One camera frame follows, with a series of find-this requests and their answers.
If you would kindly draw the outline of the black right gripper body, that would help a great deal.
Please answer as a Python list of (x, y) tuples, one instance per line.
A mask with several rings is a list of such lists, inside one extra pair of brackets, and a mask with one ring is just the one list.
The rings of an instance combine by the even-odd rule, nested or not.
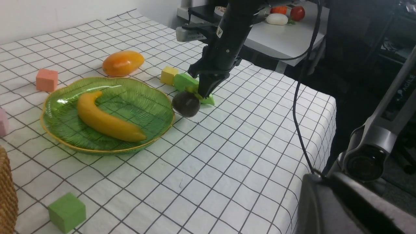
[(188, 73), (200, 81), (206, 76), (226, 79), (239, 65), (239, 52), (248, 37), (260, 9), (259, 0), (230, 0), (221, 21), (215, 24), (192, 23), (188, 29), (201, 33), (208, 40), (202, 57), (191, 65)]

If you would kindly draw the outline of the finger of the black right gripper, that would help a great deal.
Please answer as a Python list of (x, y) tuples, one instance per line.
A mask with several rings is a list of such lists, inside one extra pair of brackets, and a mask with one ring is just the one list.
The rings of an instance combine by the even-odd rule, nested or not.
[(211, 76), (200, 76), (198, 94), (204, 99), (208, 98), (215, 88), (214, 82), (215, 80)]
[(209, 89), (208, 89), (208, 95), (211, 95), (211, 93), (214, 92), (214, 90), (221, 85), (224, 81), (226, 81), (230, 74), (228, 72), (226, 73), (213, 73), (209, 74)]

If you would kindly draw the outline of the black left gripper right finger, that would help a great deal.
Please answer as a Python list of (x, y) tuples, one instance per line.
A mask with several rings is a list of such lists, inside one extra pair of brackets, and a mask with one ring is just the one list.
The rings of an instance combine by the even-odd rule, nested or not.
[(348, 176), (335, 173), (328, 185), (366, 234), (414, 234), (415, 216), (408, 214)]

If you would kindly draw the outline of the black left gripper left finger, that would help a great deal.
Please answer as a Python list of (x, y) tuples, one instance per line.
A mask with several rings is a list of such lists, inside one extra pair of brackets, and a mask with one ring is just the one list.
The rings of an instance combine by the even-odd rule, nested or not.
[(295, 234), (370, 234), (318, 175), (302, 179)]

